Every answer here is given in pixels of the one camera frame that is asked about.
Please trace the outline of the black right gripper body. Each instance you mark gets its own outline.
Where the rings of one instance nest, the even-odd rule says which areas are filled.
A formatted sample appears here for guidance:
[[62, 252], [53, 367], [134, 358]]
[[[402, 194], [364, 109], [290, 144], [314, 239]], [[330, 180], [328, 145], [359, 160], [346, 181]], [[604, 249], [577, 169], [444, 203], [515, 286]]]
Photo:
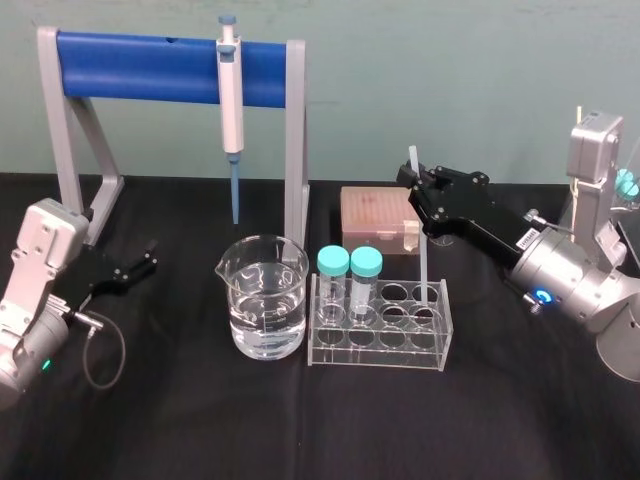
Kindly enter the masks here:
[[448, 219], [424, 223], [426, 234], [466, 240], [503, 267], [514, 267], [540, 231], [521, 216], [489, 198], [441, 197]]

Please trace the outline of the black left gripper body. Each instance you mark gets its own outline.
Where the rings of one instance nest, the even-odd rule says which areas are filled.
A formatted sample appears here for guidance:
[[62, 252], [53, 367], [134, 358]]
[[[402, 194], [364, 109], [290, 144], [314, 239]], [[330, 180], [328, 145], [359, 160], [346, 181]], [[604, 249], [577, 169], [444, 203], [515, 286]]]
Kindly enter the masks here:
[[71, 310], [82, 310], [89, 299], [121, 292], [118, 268], [103, 251], [83, 245], [79, 255], [57, 276], [52, 295], [64, 300]]

